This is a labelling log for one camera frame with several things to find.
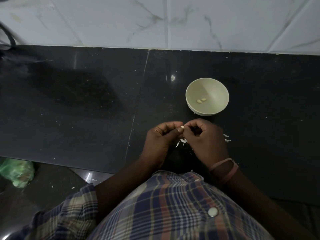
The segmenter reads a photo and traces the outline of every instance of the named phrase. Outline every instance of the sleeve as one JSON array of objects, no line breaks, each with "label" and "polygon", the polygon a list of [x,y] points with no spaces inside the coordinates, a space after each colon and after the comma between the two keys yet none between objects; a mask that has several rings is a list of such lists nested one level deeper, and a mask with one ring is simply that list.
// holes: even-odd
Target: sleeve
[{"label": "sleeve", "polygon": [[97,213],[96,191],[93,184],[88,184],[55,208],[36,213],[29,225],[13,233],[9,239],[86,239],[96,227]]}]

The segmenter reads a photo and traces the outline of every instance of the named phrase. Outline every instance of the plaid shirt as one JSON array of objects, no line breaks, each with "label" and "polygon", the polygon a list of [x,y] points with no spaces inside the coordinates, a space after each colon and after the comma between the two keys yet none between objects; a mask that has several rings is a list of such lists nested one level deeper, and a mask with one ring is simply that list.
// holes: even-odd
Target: plaid shirt
[{"label": "plaid shirt", "polygon": [[[218,213],[209,215],[215,208]],[[92,184],[10,239],[272,239],[247,212],[194,172],[158,171],[96,226]]]}]

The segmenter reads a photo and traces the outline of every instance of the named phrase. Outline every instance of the marble wall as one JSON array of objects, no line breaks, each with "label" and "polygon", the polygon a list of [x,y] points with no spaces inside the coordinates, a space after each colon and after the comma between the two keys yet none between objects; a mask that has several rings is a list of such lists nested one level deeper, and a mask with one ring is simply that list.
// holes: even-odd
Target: marble wall
[{"label": "marble wall", "polygon": [[0,21],[24,44],[320,54],[319,8],[320,0],[9,0]]}]

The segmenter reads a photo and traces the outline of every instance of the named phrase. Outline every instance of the left hand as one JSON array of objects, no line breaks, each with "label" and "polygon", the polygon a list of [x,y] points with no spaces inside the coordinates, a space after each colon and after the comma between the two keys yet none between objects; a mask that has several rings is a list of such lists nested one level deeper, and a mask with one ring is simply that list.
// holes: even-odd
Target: left hand
[{"label": "left hand", "polygon": [[140,159],[150,163],[150,166],[158,170],[168,153],[170,144],[183,133],[183,122],[164,122],[150,129],[146,134],[146,142]]}]

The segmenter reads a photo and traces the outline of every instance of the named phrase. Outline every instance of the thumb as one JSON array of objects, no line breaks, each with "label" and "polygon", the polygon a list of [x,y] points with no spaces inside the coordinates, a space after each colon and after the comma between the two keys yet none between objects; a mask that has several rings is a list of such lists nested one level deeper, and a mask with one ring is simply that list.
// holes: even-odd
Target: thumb
[{"label": "thumb", "polygon": [[189,126],[184,126],[183,136],[186,138],[186,140],[190,143],[191,141],[196,139],[195,134],[192,132]]},{"label": "thumb", "polygon": [[168,134],[164,135],[163,137],[166,139],[166,141],[171,142],[174,139],[176,139],[179,135],[181,135],[182,133],[183,133],[183,128],[178,127],[178,128],[171,130]]}]

